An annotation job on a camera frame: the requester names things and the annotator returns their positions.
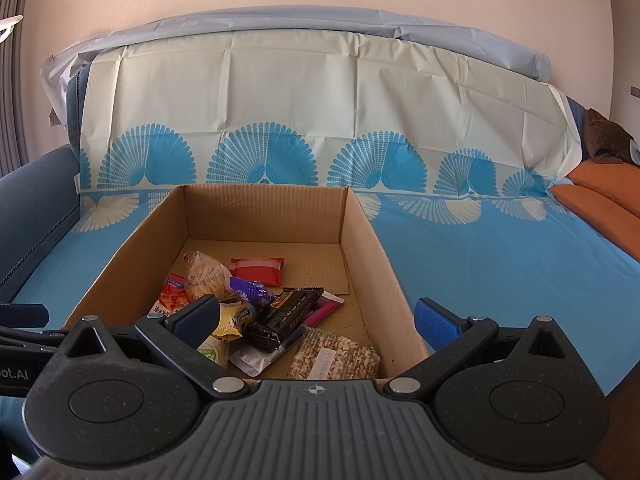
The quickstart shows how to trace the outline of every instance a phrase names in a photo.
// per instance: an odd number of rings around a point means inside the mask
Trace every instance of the sofa armrest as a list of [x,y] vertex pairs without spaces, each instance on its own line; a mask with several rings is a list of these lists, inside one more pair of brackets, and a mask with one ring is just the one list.
[[62,146],[0,178],[0,301],[10,302],[80,218],[78,161]]

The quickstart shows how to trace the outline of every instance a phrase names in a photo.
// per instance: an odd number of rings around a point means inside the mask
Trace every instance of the snack package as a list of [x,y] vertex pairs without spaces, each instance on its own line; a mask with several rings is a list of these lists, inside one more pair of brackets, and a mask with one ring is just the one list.
[[324,291],[321,287],[285,288],[246,329],[256,348],[274,351],[302,323]]
[[190,303],[191,300],[185,290],[184,278],[177,274],[169,274],[162,286],[158,299],[149,313],[160,312],[165,316],[170,316]]
[[260,282],[248,282],[242,278],[230,278],[229,286],[245,301],[251,303],[258,310],[269,306],[275,295]]
[[297,380],[374,379],[380,357],[347,337],[309,328],[293,357],[289,378]]
[[282,267],[284,258],[231,258],[229,264],[233,277],[261,282],[266,286],[280,286]]
[[210,335],[198,347],[198,352],[211,359],[215,364],[226,368],[229,359],[229,343]]
[[229,360],[249,377],[255,377],[276,361],[303,335],[305,335],[305,328],[300,325],[273,352],[260,350],[249,343],[242,343],[240,348],[231,354]]
[[338,296],[324,291],[322,296],[318,298],[314,311],[305,317],[302,324],[305,326],[315,326],[343,303],[344,300],[342,298],[338,298]]
[[235,341],[242,337],[246,326],[257,314],[258,310],[245,301],[233,304],[220,303],[220,323],[211,335],[228,343]]
[[325,292],[316,304],[322,304],[321,308],[312,311],[297,329],[295,329],[284,342],[273,352],[267,352],[251,346],[249,343],[241,344],[229,360],[240,368],[249,377],[260,374],[271,363],[276,361],[293,343],[305,335],[305,328],[320,323],[325,317],[331,314],[337,307],[344,303],[342,298]]
[[229,269],[212,256],[195,251],[185,254],[184,262],[189,269],[186,290],[191,301],[205,294],[213,294],[218,301],[229,300],[236,295],[229,287]]

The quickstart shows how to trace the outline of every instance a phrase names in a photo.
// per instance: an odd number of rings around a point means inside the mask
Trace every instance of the plastic bag of nuts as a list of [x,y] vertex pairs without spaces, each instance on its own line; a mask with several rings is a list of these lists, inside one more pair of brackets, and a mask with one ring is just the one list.
[[380,357],[372,348],[351,339],[310,328],[289,369],[297,380],[374,379]]
[[229,269],[212,256],[195,251],[184,255],[184,263],[188,269],[186,290],[191,301],[205,294],[213,294],[218,301],[225,301],[236,295],[229,286]]

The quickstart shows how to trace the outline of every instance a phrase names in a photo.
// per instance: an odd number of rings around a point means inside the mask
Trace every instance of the black chocolate bar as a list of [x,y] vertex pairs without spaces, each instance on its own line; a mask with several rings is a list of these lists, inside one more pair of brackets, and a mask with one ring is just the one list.
[[256,348],[274,351],[302,323],[323,292],[321,287],[285,288],[246,327],[244,336]]

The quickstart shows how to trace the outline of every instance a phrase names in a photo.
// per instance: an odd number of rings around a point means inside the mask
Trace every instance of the orange cushion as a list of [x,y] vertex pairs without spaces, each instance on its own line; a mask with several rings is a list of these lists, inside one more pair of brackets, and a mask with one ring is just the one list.
[[640,218],[640,168],[632,164],[596,164],[585,160],[568,177],[613,200]]
[[551,193],[559,203],[640,262],[640,218],[582,186],[553,186]]

